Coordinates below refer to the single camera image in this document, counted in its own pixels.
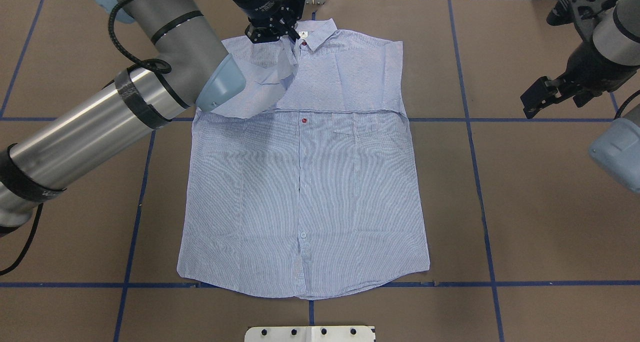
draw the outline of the brown table surface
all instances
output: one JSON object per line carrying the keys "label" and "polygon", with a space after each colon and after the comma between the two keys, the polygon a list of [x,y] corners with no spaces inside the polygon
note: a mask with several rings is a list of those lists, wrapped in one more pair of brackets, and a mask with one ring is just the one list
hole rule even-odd
{"label": "brown table surface", "polygon": [[[246,16],[197,0],[221,38]],[[553,2],[327,0],[315,18],[404,41],[431,270],[353,296],[245,296],[180,278],[190,116],[47,203],[22,264],[0,277],[0,341],[242,341],[249,326],[364,324],[390,341],[637,341],[638,196],[587,154],[615,112],[604,94],[526,120],[520,94],[579,43]],[[306,12],[311,18],[311,11]],[[92,0],[0,0],[0,145],[19,142],[129,66]],[[135,55],[153,46],[117,27]],[[615,92],[620,103],[638,77]],[[30,223],[0,240],[13,261]]]}

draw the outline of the blue and white striped fabric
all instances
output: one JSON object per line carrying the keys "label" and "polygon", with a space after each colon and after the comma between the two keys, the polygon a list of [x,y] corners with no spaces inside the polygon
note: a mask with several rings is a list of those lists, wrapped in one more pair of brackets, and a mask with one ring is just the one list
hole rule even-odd
{"label": "blue and white striped fabric", "polygon": [[[236,60],[274,67],[271,85],[281,91],[256,87],[233,101],[245,117],[252,96],[263,103],[250,118],[197,112],[178,273],[243,294],[313,300],[428,270],[400,95],[402,44],[333,21],[297,30],[308,37],[288,48],[294,78],[278,74],[282,41],[225,41]],[[346,51],[354,58],[338,56]],[[369,53],[377,62],[357,59]],[[250,69],[243,73],[253,78]]]}

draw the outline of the shirt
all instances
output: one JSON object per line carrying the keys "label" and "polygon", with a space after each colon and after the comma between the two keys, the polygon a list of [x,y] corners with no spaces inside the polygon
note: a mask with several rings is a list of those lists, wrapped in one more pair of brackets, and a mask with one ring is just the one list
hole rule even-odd
{"label": "shirt", "polygon": [[296,43],[224,41],[254,83],[196,112],[178,273],[324,299],[429,269],[402,43],[332,20],[297,30]]}

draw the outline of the shirt collar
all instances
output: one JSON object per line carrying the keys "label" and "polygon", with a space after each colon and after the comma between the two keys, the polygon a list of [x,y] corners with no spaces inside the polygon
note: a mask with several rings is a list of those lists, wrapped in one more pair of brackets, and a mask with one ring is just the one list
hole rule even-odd
{"label": "shirt collar", "polygon": [[307,20],[300,21],[297,23],[297,28],[295,30],[299,32],[306,31],[309,32],[309,35],[304,39],[306,41],[307,46],[313,52],[316,52],[317,48],[320,47],[325,41],[331,37],[334,32],[338,30],[336,27],[336,23],[334,23],[334,19],[329,20]]}

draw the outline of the robotic arm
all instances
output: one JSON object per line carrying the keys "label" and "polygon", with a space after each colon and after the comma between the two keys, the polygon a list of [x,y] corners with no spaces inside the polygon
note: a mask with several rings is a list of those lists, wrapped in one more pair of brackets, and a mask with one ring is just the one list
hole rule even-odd
{"label": "robotic arm", "polygon": [[[249,16],[254,43],[298,39],[305,0],[233,0]],[[0,152],[0,237],[32,210],[186,109],[203,111],[240,93],[245,79],[193,0],[96,0],[115,20],[136,21],[158,56],[141,61],[109,33],[135,64],[113,82],[28,139]]]}
{"label": "robotic arm", "polygon": [[[573,22],[582,43],[566,71],[554,80],[540,77],[521,96],[532,119],[540,110],[572,98],[583,107],[603,92],[614,92],[640,67],[640,0],[561,0],[546,19],[552,26]],[[589,148],[590,156],[619,183],[640,193],[640,106],[622,110]]]}

